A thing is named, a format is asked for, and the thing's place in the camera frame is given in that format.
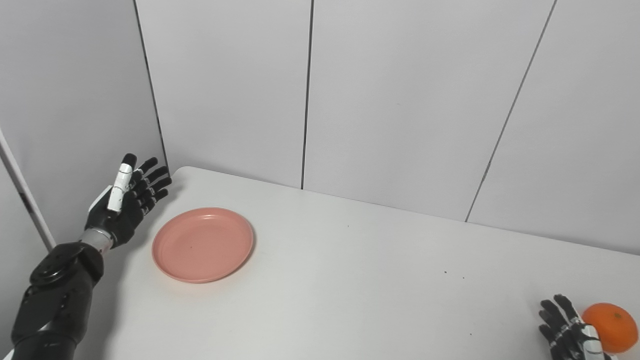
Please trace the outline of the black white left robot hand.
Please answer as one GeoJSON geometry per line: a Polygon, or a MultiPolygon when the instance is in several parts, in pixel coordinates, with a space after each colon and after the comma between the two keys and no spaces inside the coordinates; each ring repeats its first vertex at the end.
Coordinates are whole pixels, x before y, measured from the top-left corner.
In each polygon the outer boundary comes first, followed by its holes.
{"type": "Polygon", "coordinates": [[[173,180],[157,157],[137,164],[126,153],[111,185],[90,205],[81,241],[99,251],[128,243],[144,218],[169,194],[173,180]]]}

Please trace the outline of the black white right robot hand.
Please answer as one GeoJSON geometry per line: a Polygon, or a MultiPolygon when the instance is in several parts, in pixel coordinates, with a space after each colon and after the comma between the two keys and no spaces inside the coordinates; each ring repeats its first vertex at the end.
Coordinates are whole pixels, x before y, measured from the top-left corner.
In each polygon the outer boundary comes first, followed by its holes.
{"type": "Polygon", "coordinates": [[[596,328],[583,321],[564,295],[540,301],[542,324],[538,331],[547,341],[553,360],[617,360],[605,352],[596,328]]]}

